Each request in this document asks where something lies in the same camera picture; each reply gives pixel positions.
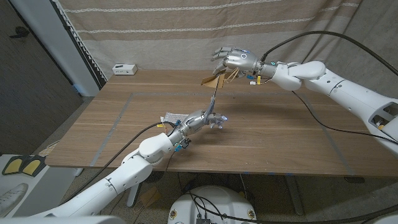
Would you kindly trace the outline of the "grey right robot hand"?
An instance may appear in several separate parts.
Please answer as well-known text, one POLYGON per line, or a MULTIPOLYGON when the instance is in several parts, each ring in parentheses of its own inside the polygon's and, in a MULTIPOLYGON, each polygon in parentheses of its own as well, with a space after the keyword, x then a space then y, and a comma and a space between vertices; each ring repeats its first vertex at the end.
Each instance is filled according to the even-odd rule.
POLYGON ((236 47, 221 47, 213 53, 212 61, 221 59, 213 70, 213 75, 218 76, 227 68, 234 70, 239 68, 239 77, 248 73, 261 77, 272 78, 277 70, 276 65, 261 62, 258 57, 249 50, 236 47))

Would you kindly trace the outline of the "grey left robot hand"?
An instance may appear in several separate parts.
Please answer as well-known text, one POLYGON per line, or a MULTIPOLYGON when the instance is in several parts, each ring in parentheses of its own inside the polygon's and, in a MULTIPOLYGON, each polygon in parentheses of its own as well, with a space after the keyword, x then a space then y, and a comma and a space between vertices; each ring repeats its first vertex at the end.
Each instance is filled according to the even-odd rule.
POLYGON ((188 138, 189 135, 199 132, 206 125, 210 125, 210 128, 217 125, 221 129, 223 123, 227 120, 227 117, 223 114, 198 110, 189 114, 168 134, 168 137, 174 146, 180 146, 185 149, 191 142, 188 138))

